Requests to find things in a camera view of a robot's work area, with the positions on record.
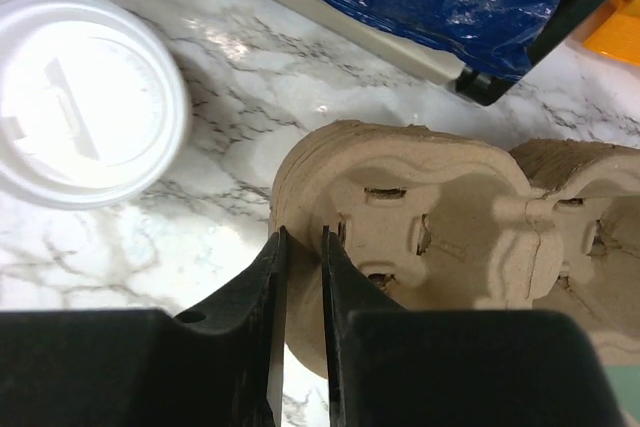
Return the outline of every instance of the black metal frame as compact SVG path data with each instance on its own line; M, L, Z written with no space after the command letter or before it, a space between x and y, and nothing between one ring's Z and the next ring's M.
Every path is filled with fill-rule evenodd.
M532 66L536 66L587 20L607 0L561 0L555 14L529 48ZM455 82L459 95L481 105L491 105L517 82L500 79L469 67Z
M175 319L0 314L0 425L280 425L287 246ZM550 312L409 312L322 237L331 425L622 427L586 336Z

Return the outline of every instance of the white coffee cup lid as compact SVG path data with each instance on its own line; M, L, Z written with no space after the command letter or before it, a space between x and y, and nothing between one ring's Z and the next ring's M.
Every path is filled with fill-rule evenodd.
M167 49L116 5L0 3L0 188L59 208L121 202L169 166L188 107Z

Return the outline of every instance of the orange object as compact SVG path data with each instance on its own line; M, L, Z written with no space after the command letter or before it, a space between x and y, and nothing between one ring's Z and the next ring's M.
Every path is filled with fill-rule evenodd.
M584 42L612 59L640 66L640 0L609 0L616 11Z

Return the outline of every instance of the plastic lid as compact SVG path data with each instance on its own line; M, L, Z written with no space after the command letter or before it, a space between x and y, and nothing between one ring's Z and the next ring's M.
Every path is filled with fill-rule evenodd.
M139 193L168 167L188 96L137 18L104 0L5 0L0 38L0 187L90 208Z

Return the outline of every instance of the marble countertop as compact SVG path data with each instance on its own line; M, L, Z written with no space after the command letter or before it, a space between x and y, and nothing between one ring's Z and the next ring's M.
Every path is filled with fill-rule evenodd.
M0 193L0 309L176 314L198 302L266 240L288 150L337 119L426 124L507 149L540 137L640 146L640 70L572 42L484 108L270 0L111 1L177 59L194 101L190 143L161 181L115 207L62 212ZM289 352L283 425L328 425L325 381Z

